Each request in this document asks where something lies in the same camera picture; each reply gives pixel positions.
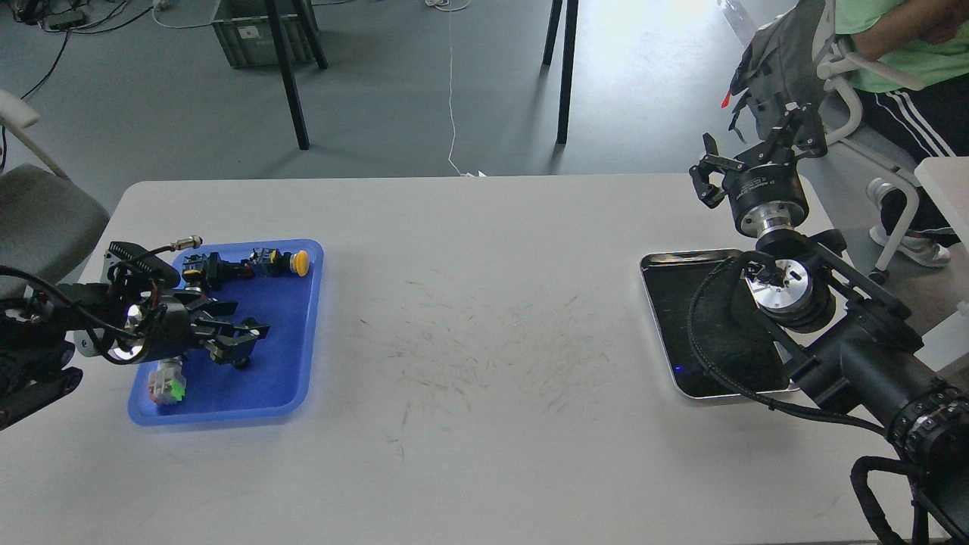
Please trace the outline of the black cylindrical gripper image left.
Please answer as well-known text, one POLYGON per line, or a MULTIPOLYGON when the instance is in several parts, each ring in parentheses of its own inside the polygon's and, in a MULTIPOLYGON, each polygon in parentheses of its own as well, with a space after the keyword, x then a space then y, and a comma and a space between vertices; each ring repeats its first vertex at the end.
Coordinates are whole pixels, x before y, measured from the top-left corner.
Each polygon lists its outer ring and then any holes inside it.
POLYGON ((124 363, 160 361, 177 357, 195 346, 209 353, 218 365, 251 355, 255 344, 270 331, 269 324, 256 319, 245 319, 239 324, 215 319, 229 316, 238 309, 238 301, 221 301, 212 297, 194 297, 186 304, 177 299, 162 299, 150 319, 146 306, 130 306, 126 310, 124 330, 141 330, 139 339, 118 338, 114 346, 114 358, 124 363))

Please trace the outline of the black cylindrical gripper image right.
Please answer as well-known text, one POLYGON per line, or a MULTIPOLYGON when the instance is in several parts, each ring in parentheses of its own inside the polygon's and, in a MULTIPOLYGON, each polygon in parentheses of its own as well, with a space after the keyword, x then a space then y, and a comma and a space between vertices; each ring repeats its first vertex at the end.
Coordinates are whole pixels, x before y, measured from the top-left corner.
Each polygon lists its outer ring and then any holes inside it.
POLYGON ((719 206, 726 191, 734 227, 745 237, 803 224, 809 216, 809 201, 797 175, 797 162, 827 154, 817 107, 786 104, 784 113, 761 135, 760 144, 746 152, 746 164, 721 156, 712 134, 702 138, 705 154, 688 173, 693 192, 705 206, 719 206), (712 173, 724 175, 723 187, 710 182, 712 173))

